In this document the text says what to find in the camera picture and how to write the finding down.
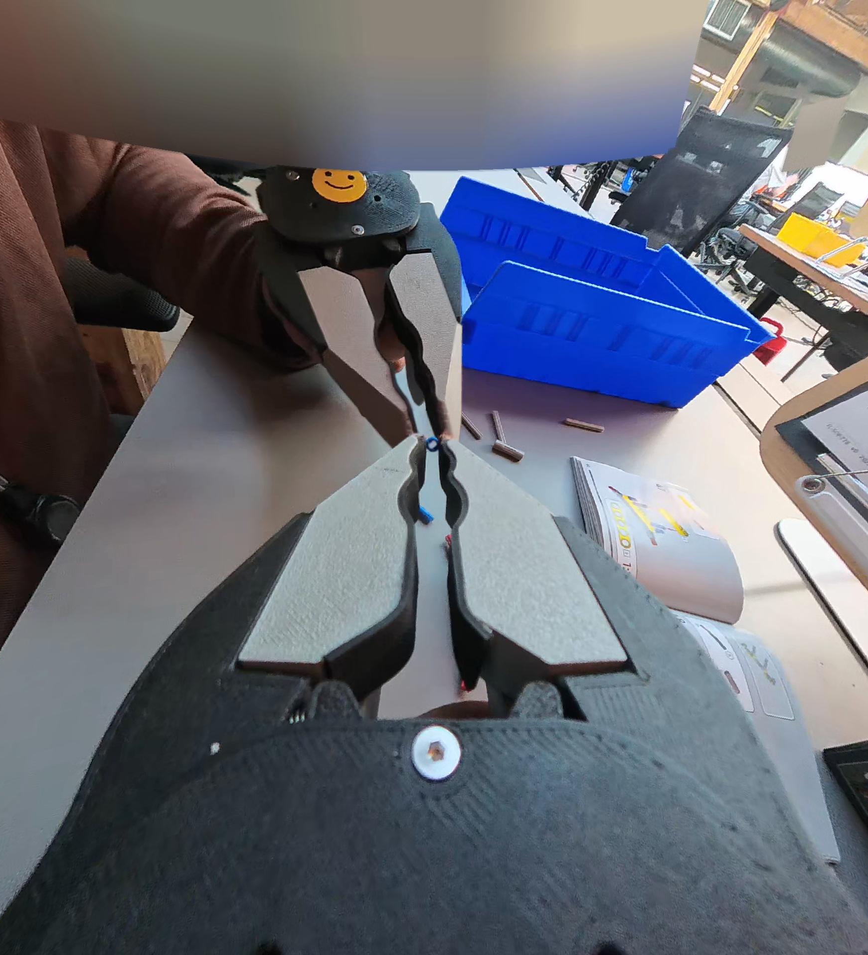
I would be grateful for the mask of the blue plastic bin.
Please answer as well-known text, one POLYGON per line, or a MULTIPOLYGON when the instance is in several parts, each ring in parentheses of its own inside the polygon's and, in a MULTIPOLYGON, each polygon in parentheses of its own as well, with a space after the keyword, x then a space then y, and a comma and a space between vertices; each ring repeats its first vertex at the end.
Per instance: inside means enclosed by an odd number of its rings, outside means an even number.
POLYGON ((774 337, 672 247, 616 226, 469 177, 440 221, 468 369, 680 409, 774 337))

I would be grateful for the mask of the wooden document board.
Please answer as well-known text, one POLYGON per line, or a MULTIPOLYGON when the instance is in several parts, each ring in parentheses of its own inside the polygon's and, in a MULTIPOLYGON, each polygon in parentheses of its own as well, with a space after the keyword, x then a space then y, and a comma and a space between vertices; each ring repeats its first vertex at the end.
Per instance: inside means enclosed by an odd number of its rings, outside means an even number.
POLYGON ((766 470, 868 591, 868 488, 857 477, 803 487, 807 474, 846 470, 812 436, 804 419, 868 388, 868 358, 810 388, 780 407, 767 423, 760 450, 766 470))

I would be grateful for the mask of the lego instruction booklet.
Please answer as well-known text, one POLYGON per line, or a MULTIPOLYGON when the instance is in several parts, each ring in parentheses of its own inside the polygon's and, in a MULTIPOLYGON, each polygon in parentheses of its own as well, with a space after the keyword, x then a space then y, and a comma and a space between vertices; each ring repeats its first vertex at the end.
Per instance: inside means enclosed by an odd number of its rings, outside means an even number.
POLYGON ((819 761, 782 664, 737 627, 744 589, 735 555, 681 486, 570 458, 585 532, 692 634, 730 687, 821 857, 841 862, 819 761))

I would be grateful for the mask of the background wooden desk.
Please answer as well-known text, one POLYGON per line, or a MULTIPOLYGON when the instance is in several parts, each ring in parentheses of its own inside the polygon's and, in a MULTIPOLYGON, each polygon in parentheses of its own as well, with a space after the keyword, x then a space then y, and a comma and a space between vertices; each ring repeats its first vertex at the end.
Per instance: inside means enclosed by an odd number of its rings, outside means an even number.
POLYGON ((812 284, 823 288, 839 299, 845 300, 857 311, 868 317, 868 291, 863 287, 850 284, 844 275, 834 270, 824 269, 822 263, 802 255, 798 250, 779 241, 776 236, 770 233, 745 223, 739 226, 738 231, 746 239, 756 244, 762 255, 771 260, 770 264, 766 263, 765 271, 752 268, 752 256, 748 260, 748 270, 761 278, 764 284, 771 289, 771 294, 778 293, 774 288, 771 273, 775 272, 775 263, 781 262, 780 272, 793 272, 807 278, 812 284))

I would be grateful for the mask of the person's left forearm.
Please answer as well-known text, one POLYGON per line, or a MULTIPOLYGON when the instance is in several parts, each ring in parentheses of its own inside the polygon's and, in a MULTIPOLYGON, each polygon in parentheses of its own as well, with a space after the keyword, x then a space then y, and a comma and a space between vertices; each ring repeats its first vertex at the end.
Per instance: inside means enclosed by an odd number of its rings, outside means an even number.
POLYGON ((59 203, 68 245, 281 372, 320 362, 271 309, 255 251, 261 215, 247 202, 178 153, 80 136, 67 136, 66 147, 68 197, 59 203))

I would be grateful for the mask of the person's brown sweater torso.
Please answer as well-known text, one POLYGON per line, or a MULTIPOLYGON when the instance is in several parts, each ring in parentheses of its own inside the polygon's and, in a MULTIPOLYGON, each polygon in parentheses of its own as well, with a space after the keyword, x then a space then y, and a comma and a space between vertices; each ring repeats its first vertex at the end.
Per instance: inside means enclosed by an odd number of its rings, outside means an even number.
MULTIPOLYGON (((62 287, 69 232, 150 148, 0 120, 0 475, 81 496, 107 452, 106 400, 62 287)), ((51 562, 0 503, 0 649, 51 562)))

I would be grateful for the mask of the black mesh office chair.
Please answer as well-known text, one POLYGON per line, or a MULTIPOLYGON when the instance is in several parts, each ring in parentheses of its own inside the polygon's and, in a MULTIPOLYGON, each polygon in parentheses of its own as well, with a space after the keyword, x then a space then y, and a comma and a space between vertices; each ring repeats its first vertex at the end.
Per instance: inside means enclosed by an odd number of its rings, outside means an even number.
POLYGON ((610 224, 645 237, 650 248, 669 245, 688 258, 713 235, 792 135, 791 128, 700 107, 675 146, 619 205, 610 224))

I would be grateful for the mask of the wooden panel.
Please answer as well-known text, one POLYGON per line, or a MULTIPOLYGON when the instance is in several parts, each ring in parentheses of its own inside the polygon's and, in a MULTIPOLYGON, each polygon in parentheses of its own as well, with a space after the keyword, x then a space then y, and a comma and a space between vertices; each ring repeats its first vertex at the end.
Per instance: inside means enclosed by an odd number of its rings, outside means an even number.
POLYGON ((112 413, 136 416, 165 369, 162 337, 132 328, 80 326, 112 413))

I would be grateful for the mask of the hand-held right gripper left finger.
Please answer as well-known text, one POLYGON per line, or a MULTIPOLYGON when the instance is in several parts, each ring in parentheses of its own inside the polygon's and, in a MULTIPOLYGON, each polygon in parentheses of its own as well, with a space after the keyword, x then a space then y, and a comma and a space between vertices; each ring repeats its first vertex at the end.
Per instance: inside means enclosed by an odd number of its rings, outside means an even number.
POLYGON ((336 681, 360 702, 397 675, 415 645, 420 487, 410 436, 306 515, 238 668, 336 681))

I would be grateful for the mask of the white stand base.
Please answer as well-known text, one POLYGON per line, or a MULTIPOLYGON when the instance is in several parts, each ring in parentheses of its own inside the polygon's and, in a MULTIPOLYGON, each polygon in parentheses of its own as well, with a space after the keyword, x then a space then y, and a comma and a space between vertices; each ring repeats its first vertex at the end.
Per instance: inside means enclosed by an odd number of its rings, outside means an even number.
POLYGON ((826 616, 868 670, 868 591, 811 524, 786 518, 777 540, 826 616))

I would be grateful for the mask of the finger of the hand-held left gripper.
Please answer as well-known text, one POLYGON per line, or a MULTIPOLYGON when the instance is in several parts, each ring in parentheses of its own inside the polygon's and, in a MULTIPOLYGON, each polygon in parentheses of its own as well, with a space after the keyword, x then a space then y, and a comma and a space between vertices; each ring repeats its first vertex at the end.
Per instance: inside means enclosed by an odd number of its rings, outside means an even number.
POLYGON ((299 279, 324 342, 322 365, 335 383, 389 446, 413 436, 413 414, 379 350, 360 282, 325 267, 302 271, 299 279))
POLYGON ((462 324, 431 252, 407 254, 386 281, 386 313, 404 347, 407 386, 433 436, 462 428, 462 324))

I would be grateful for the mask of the yellow plastic bin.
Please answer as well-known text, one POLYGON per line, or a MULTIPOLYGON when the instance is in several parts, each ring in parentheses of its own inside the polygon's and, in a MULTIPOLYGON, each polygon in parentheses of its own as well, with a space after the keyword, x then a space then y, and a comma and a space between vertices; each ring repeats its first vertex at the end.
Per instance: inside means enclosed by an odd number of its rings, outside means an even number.
POLYGON ((867 243, 852 240, 821 221, 809 220, 798 213, 789 215, 776 239, 803 256, 832 269, 854 266, 868 248, 867 243))

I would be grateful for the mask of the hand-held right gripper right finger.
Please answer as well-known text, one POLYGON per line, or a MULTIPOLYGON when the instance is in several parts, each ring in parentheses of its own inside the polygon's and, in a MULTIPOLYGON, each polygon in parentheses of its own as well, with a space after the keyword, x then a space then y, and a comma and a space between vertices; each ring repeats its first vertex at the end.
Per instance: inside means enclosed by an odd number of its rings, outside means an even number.
POLYGON ((547 507, 457 440, 439 452, 451 640, 492 715, 524 687, 623 673, 630 657, 547 507))

